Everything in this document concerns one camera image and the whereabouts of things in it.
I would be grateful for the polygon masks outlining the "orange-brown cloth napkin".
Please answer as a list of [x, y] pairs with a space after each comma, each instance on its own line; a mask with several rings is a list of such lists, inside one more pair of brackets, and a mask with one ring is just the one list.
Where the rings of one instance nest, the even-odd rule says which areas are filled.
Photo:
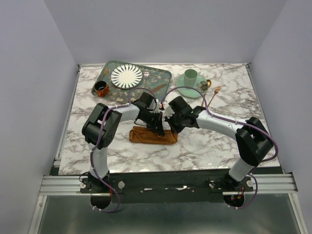
[[172, 145], [177, 143], [178, 133], [171, 130], [165, 130], [165, 135], [153, 133], [145, 127], [134, 126], [129, 132], [129, 140], [132, 143], [154, 144], [154, 145]]

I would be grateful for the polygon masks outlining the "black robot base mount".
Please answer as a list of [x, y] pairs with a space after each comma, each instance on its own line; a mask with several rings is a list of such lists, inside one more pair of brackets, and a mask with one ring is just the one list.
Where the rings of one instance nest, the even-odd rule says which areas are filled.
[[245, 176], [236, 182], [227, 169], [109, 173], [103, 180], [88, 174], [80, 192], [101, 203], [174, 203], [238, 201], [252, 192], [253, 182]]

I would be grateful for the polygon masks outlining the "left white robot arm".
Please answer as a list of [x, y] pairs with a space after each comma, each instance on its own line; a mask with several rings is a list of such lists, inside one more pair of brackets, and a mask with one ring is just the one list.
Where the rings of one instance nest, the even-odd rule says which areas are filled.
[[95, 106], [82, 128], [85, 141], [92, 145], [90, 174], [94, 177], [92, 188], [104, 192], [108, 187], [105, 176], [109, 173], [107, 165], [108, 146], [114, 139], [121, 122], [141, 120], [146, 128], [153, 133], [164, 136], [162, 113], [159, 112], [160, 102], [154, 96], [144, 92], [135, 101], [116, 106], [106, 106], [99, 103]]

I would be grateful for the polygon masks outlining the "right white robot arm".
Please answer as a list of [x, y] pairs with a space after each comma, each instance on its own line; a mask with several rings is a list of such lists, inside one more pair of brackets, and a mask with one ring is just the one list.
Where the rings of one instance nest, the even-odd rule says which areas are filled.
[[240, 158], [224, 179], [225, 187], [235, 191], [244, 177], [256, 168], [273, 148], [274, 143], [261, 121], [255, 117], [238, 121], [209, 112], [205, 107], [192, 108], [182, 97], [164, 105], [165, 121], [171, 130], [180, 133], [184, 128], [207, 129], [234, 139]]

